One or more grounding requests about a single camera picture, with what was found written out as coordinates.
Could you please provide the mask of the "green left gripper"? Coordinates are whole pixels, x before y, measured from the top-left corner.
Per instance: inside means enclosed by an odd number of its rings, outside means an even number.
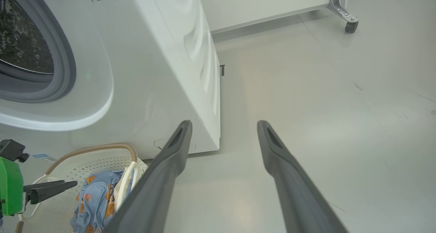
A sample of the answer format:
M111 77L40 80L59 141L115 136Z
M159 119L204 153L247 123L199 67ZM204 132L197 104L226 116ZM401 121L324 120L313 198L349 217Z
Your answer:
M23 211L24 195L25 204L38 204L65 190L78 185L77 181L65 182L64 180L44 182L24 186L23 176L17 163L0 157L0 200L1 214L15 215Z

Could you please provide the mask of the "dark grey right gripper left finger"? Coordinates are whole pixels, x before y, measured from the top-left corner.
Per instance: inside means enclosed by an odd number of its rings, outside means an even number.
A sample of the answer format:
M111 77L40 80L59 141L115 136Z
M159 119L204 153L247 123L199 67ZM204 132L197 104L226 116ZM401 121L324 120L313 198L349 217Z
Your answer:
M182 121L117 210L104 233L162 233L177 176L184 171L192 122Z

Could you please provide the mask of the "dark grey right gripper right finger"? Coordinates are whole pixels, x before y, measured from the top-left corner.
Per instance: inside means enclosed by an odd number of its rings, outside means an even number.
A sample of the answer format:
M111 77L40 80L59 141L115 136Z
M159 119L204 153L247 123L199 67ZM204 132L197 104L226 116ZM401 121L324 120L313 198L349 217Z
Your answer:
M275 181L286 231L346 233L346 227L271 124L258 121L257 134L264 166Z

